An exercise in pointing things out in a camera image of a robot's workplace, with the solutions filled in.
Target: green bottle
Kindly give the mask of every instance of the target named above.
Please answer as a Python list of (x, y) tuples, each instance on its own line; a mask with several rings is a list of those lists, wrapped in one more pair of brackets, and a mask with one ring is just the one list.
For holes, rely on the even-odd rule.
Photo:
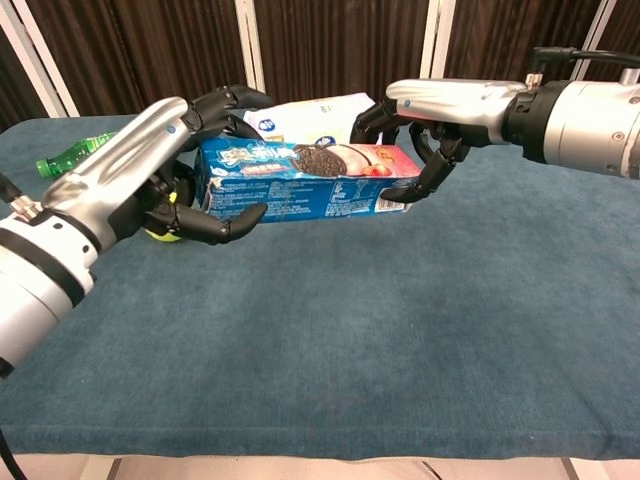
[(88, 137), (76, 142), (54, 158), (44, 158), (36, 162), (38, 173), (43, 178), (59, 177), (75, 168), (85, 158), (107, 143), (118, 132), (103, 133), (97, 137)]

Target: oreo cookie box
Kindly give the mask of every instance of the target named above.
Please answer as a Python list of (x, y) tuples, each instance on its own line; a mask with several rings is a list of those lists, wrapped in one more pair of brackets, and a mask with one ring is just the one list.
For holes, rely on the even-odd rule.
[(420, 169), (389, 145), (296, 145), (214, 138), (196, 160), (203, 210), (230, 218), (256, 202), (268, 204), (264, 222), (405, 212), (408, 205), (380, 198), (405, 186)]

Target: tennis ball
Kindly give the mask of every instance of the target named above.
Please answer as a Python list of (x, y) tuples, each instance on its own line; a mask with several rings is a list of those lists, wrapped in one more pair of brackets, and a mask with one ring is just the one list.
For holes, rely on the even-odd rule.
[(173, 233), (165, 233), (164, 235), (158, 235), (157, 233), (150, 232), (149, 230), (145, 230), (149, 235), (151, 235), (156, 240), (160, 240), (161, 242), (177, 242), (180, 240), (180, 237), (176, 237)]

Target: black cable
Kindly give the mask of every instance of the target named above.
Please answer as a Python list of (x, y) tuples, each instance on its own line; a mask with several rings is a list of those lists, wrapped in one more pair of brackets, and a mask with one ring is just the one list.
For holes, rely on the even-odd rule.
[(2, 434), (2, 429), (0, 429), (0, 457), (2, 457), (4, 464), (7, 466), (7, 470), (9, 470), (9, 473), (15, 480), (27, 480), (26, 475), (20, 470), (20, 467), (16, 463), (13, 453), (11, 453), (9, 444)]
[(21, 195), (20, 189), (0, 172), (0, 199), (6, 203), (11, 203)]
[(608, 50), (578, 50), (573, 47), (535, 47), (530, 66), (531, 72), (542, 72), (550, 62), (575, 62), (576, 60), (597, 60), (615, 62), (629, 67), (640, 67), (640, 56)]
[(429, 465), (428, 462), (423, 460), (422, 464), (429, 469), (429, 471), (433, 474), (434, 477), (436, 477), (438, 480), (443, 480), (440, 474), (436, 471), (436, 469), (433, 468), (431, 465)]
[(640, 67), (640, 56), (608, 50), (578, 50), (571, 54), (573, 60), (599, 60), (602, 62), (624, 63), (630, 67)]

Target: robotic hand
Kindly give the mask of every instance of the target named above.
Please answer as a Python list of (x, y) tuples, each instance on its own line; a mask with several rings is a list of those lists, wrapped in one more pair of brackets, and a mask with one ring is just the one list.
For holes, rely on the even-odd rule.
[[(251, 231), (266, 205), (252, 205), (233, 221), (189, 208), (195, 179), (177, 157), (223, 131), (260, 138), (227, 109), (272, 104), (247, 87), (220, 88), (192, 103), (160, 100), (51, 185), (39, 203), (0, 174), (0, 197), (14, 211), (0, 220), (0, 378), (89, 293), (89, 267), (98, 256), (138, 229), (212, 245)], [(170, 201), (176, 190), (182, 204)]]
[[(363, 112), (352, 143), (394, 143), (411, 123), (413, 146), (425, 162), (415, 185), (386, 190), (383, 198), (412, 203), (429, 196), (463, 161), (470, 147), (515, 144), (529, 160), (639, 178), (639, 69), (619, 82), (555, 81), (540, 86), (548, 62), (593, 59), (640, 67), (640, 57), (574, 48), (535, 48), (525, 83), (486, 80), (401, 80), (387, 99)], [(434, 151), (428, 136), (440, 142)]]

